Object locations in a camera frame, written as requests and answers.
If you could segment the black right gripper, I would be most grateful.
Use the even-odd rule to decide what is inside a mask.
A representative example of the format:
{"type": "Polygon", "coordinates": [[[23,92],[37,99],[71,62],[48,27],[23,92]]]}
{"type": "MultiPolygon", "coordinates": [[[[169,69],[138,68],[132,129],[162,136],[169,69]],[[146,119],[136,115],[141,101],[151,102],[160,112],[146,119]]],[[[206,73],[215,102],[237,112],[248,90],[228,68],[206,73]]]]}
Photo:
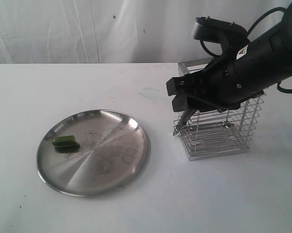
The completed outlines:
{"type": "MultiPolygon", "coordinates": [[[[202,71],[206,67],[207,61],[211,59],[200,59],[184,62],[184,74],[193,74],[202,71]]],[[[166,82],[166,89],[168,96],[174,96],[172,100],[172,109],[174,112],[183,112],[189,109],[200,112],[209,112],[213,110],[218,110],[219,112],[224,112],[226,110],[238,110],[243,102],[261,97],[264,95],[264,91],[258,91],[254,94],[251,94],[248,98],[241,97],[241,100],[238,100],[236,103],[225,104],[223,103],[223,98],[231,93],[229,88],[225,88],[222,83],[223,76],[220,75],[219,81],[214,81],[209,78],[205,78],[204,81],[207,84],[206,89],[210,90],[210,94],[207,94],[211,100],[219,100],[219,106],[212,106],[207,103],[201,102],[190,97],[187,97],[184,94],[177,94],[186,90],[187,85],[184,77],[172,77],[166,82]]]]}

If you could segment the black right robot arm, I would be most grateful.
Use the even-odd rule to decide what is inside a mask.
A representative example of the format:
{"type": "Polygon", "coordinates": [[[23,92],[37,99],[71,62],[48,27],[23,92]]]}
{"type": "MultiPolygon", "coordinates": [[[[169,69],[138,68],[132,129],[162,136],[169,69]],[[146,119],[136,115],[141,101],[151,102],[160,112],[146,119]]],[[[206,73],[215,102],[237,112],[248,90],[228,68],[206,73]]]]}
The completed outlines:
{"type": "Polygon", "coordinates": [[[204,69],[167,81],[173,110],[235,110],[291,77],[292,3],[283,13],[279,23],[253,41],[238,24],[197,17],[194,39],[220,44],[222,53],[204,69]]]}

